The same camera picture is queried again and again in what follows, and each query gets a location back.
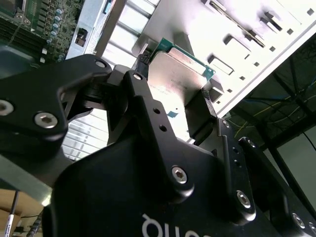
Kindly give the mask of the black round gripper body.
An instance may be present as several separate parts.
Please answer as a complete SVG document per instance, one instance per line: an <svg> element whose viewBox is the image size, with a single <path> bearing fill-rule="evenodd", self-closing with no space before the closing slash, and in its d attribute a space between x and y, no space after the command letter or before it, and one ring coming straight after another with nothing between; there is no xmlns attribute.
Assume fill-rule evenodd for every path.
<svg viewBox="0 0 316 237"><path fill-rule="evenodd" d="M205 151L178 143L194 190L169 201L137 138L67 168L43 215L45 237L313 237L316 221L246 139Z"/></svg>

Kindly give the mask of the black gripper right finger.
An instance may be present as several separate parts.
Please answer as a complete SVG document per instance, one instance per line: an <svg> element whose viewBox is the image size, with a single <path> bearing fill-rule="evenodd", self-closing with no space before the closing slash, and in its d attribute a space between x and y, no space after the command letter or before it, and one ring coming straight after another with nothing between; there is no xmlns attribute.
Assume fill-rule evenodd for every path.
<svg viewBox="0 0 316 237"><path fill-rule="evenodd" d="M185 106L189 135L202 152L212 152L212 158L196 158L207 167L211 161L214 188L207 201L194 201L184 217L186 224L206 225L230 221L244 225L256 217L256 207L242 147L224 119L217 118L209 92L201 89Z"/></svg>

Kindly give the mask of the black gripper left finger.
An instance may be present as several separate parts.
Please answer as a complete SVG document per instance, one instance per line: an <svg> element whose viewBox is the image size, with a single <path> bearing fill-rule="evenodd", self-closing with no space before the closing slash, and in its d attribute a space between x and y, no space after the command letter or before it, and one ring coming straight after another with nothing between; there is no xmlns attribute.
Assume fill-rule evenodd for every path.
<svg viewBox="0 0 316 237"><path fill-rule="evenodd" d="M108 112L109 144L68 166L54 183L52 202L145 195L180 203L194 191L187 160L162 103L146 78L86 54L0 81L13 111L0 118L0 151L34 162L61 159L69 121L99 105Z"/></svg>

